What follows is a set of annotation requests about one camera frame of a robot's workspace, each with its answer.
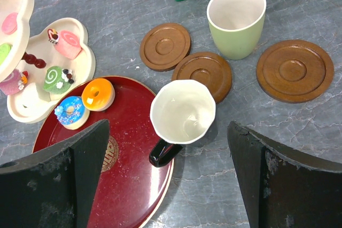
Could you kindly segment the pink swirl roll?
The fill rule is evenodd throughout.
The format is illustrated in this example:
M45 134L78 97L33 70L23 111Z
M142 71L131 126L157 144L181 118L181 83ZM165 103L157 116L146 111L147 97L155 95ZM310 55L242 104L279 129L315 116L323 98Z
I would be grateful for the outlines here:
M15 69L5 80L0 83L1 91L6 95L13 95L24 89L28 83L28 72L20 72Z
M68 59L75 59L81 51L80 40L78 36L69 30L57 32L55 29L47 30L49 42L55 49Z

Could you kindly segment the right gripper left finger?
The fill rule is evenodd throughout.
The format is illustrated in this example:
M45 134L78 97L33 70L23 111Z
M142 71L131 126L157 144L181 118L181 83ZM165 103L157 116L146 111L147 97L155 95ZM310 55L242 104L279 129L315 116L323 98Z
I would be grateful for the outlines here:
M87 227L110 126L100 120L1 165L1 227Z

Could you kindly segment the green cookie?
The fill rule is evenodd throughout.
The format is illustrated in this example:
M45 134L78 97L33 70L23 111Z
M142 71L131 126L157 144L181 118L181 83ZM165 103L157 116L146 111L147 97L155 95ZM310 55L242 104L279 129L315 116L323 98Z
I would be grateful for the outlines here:
M0 64L2 64L11 51L12 45L3 43L0 45Z

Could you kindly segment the pink cookie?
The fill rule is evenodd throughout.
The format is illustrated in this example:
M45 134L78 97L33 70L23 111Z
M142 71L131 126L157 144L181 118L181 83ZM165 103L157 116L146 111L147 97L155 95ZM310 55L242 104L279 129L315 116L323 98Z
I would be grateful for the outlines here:
M12 12L4 19L1 30L6 35L11 35L17 30L17 16L16 12Z

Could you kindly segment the green swirl roll cake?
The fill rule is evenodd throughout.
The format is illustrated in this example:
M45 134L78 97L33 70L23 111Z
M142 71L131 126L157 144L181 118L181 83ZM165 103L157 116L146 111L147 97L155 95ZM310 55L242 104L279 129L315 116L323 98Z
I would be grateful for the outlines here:
M71 69L52 66L46 72L43 89L48 93L61 95L65 93L73 83L74 79Z

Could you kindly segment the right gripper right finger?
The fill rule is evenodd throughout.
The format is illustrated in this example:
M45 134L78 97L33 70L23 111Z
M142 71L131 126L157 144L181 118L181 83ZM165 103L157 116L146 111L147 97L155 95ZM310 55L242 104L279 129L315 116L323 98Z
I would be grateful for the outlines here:
M341 163L235 121L227 137L250 227L341 227Z

